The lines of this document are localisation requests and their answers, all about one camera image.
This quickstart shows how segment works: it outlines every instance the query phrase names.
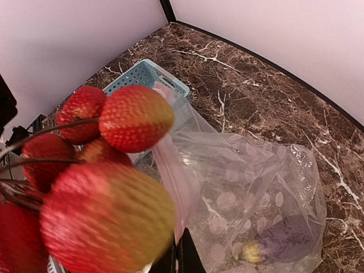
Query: strawberry stem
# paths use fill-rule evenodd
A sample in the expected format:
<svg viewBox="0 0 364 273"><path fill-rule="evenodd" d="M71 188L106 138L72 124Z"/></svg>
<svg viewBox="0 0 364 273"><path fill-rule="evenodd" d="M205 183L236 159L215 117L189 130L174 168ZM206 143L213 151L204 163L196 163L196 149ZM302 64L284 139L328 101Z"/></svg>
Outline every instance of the strawberry stem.
<svg viewBox="0 0 364 273"><path fill-rule="evenodd" d="M27 158L27 159L22 159L18 162L14 162L8 165L5 165L4 167L0 168L0 173L2 173L3 171L10 169L10 168L14 168L17 166L21 166L21 165L25 165L25 164L30 164L30 163L83 163L83 160L79 160L79 159L59 159L59 158Z"/></svg>
<svg viewBox="0 0 364 273"><path fill-rule="evenodd" d="M2 186L3 186L4 188L7 188L8 190L10 190L10 191L11 191L12 193L14 193L14 194L22 195L22 196L26 196L26 197L31 198L31 199L33 199L33 200L35 200L35 201L39 202L39 203L42 203L42 202L43 202L41 199L39 199L39 198L37 198L37 197L35 197L35 196L33 196L33 195L29 195L29 194L28 194L28 193L26 193L26 192L23 192L23 190L22 190L22 189L15 189L15 188L13 188L11 185L8 185L8 184L6 184L6 183L0 183L0 184L2 184Z"/></svg>
<svg viewBox="0 0 364 273"><path fill-rule="evenodd" d="M33 139L35 137L38 137L40 135L43 135L45 133L49 133L49 132L55 131L55 130L61 130L61 129L71 128L71 127L76 127L76 126L79 126L79 125L84 125L84 124L89 124L89 123L96 123L96 122L99 121L99 119L100 118L82 119L80 121L76 121L76 122L73 122L73 123L70 123L70 124L42 129L42 130L40 130L38 132L35 132L34 134L28 136L27 138L24 138L23 140L19 141L18 143L10 145L9 147L2 150L0 152L0 159L2 159L9 152L14 151L15 149L19 148L20 146L23 146L26 142L28 142L29 140L31 140L31 139Z"/></svg>
<svg viewBox="0 0 364 273"><path fill-rule="evenodd" d="M22 200L14 195L11 195L10 193L8 193L3 187L0 186L0 194L5 198L6 201L8 202L12 202L15 205L21 206L23 208L29 209L29 210L33 210L36 212L40 211L40 205Z"/></svg>

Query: strawberry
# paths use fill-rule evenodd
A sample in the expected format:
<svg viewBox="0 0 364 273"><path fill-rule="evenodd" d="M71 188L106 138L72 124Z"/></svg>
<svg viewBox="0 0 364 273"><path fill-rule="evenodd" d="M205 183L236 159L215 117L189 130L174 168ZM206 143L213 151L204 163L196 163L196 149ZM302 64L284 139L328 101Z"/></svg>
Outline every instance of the strawberry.
<svg viewBox="0 0 364 273"><path fill-rule="evenodd" d="M73 159L75 150L62 137L43 134L29 140L23 146L24 158ZM29 183L41 192L48 192L58 174L64 171L67 163L29 163L23 165L23 172Z"/></svg>
<svg viewBox="0 0 364 273"><path fill-rule="evenodd" d="M142 152L164 137L174 120L173 109L158 92L133 85L116 90L106 100L99 128L118 151Z"/></svg>
<svg viewBox="0 0 364 273"><path fill-rule="evenodd" d="M39 230L38 213L0 204L0 272L47 272L48 253Z"/></svg>
<svg viewBox="0 0 364 273"><path fill-rule="evenodd" d="M133 165L126 153L115 150L103 138L95 139L85 145L82 151L77 154L77 158L87 162L111 160L128 166Z"/></svg>
<svg viewBox="0 0 364 273"><path fill-rule="evenodd" d="M91 86L80 87L57 115L58 125L99 117L105 100L106 94L101 89ZM97 123L79 125L60 131L62 136L73 145L86 144L100 135Z"/></svg>
<svg viewBox="0 0 364 273"><path fill-rule="evenodd" d="M173 237L168 192L135 168L71 165L45 197L40 224L48 251L72 273L134 273Z"/></svg>

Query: black edge trim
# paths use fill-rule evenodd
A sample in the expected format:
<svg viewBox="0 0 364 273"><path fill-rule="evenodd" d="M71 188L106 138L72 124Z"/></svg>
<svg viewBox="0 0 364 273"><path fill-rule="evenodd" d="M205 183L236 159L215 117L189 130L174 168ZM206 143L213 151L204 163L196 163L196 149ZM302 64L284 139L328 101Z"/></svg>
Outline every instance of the black edge trim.
<svg viewBox="0 0 364 273"><path fill-rule="evenodd" d="M285 75L287 75L288 77L290 77L291 79L293 79L294 81L298 82L299 84L301 84L302 86L304 86L305 88L307 88L308 90L310 90L311 92L313 92L315 95L317 95L319 98L321 98L322 100L324 100L325 102L327 102L329 105L331 105L332 107L334 107L337 111L339 111L345 118L347 118L354 126L356 126L360 131L362 131L364 133L364 125L362 125L360 122L358 122L355 118L353 118L348 112L346 112L343 108L341 108L340 106L338 106L335 102L333 102L332 100L330 100L327 96L325 96L324 94L322 94L321 92L319 92L317 89L315 89L314 87L312 87L311 85L309 85L307 82L301 80L300 78L298 78L297 76L293 75L291 72L285 70L284 68L280 67L279 65L272 63L271 61L267 60L264 57L261 57L260 55L254 53L253 51L250 51L249 49L242 47L241 45L235 44L234 42L231 42L223 37L220 37L216 34L213 34L211 32L208 32L206 30L202 30L198 27L192 26L190 24L181 22L181 21L177 21L178 24L181 24L183 26L192 28L194 30L200 31L204 34L207 34L211 37L214 37L220 41L223 41L227 44L230 44L233 47L236 47L254 57L256 57L257 59L259 59L260 61L265 62L266 64L274 67L275 69L277 69L278 71L284 73Z"/></svg>
<svg viewBox="0 0 364 273"><path fill-rule="evenodd" d="M164 10L164 14L167 17L169 22L177 22L175 13L173 12L172 5L169 0L159 0L162 8Z"/></svg>

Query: polka dot plastic bag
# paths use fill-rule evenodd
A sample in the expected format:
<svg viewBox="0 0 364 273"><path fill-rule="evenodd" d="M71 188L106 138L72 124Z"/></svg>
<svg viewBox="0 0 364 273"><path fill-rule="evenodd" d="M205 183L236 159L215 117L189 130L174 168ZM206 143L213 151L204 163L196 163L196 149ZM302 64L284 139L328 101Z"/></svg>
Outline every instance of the polka dot plastic bag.
<svg viewBox="0 0 364 273"><path fill-rule="evenodd" d="M175 127L136 167L171 194L176 241L187 227L207 273L312 272L326 220L313 153L220 134L185 98L158 89Z"/></svg>

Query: brown stem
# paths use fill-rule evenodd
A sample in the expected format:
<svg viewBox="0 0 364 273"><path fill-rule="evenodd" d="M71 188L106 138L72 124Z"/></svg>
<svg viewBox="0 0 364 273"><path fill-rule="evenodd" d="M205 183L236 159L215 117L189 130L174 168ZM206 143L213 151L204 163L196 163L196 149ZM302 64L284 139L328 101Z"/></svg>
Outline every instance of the brown stem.
<svg viewBox="0 0 364 273"><path fill-rule="evenodd" d="M5 179L5 178L0 178L0 183L6 183L8 185L25 185L25 186L30 186L30 183L28 182L28 180L17 180L17 179Z"/></svg>
<svg viewBox="0 0 364 273"><path fill-rule="evenodd" d="M39 135L43 135L45 133L48 133L48 132L51 132L51 131L54 131L54 130L66 129L66 128L75 127L75 126L84 125L84 124L89 124L89 123L96 123L96 122L99 121L99 119L100 118L82 119L80 121L76 121L76 122L73 122L73 123L70 123L70 124L42 129L42 130L40 130L38 132L35 132L34 134L28 136L27 138L22 139L20 142L15 143L13 145L10 145L9 147L2 150L0 152L0 159L2 159L8 152L14 151L15 149L19 148L20 146L23 146L29 140L31 140L31 139L33 139L35 137L38 137Z"/></svg>
<svg viewBox="0 0 364 273"><path fill-rule="evenodd" d="M82 163L82 162L84 162L84 161L79 160L79 159L27 158L27 159L22 159L18 162L14 162L14 163L5 165L4 167L0 168L0 173L2 173L3 171L5 171L7 169L21 166L24 164L29 164L29 163Z"/></svg>
<svg viewBox="0 0 364 273"><path fill-rule="evenodd" d="M30 203L30 202L27 202L25 200L22 200L16 196L13 196L13 195L9 194L2 186L0 186L0 194L2 194L2 196L8 202L12 202L18 206L21 206L23 208L30 209L30 210L33 210L36 212L40 211L40 205L36 205L36 204Z"/></svg>

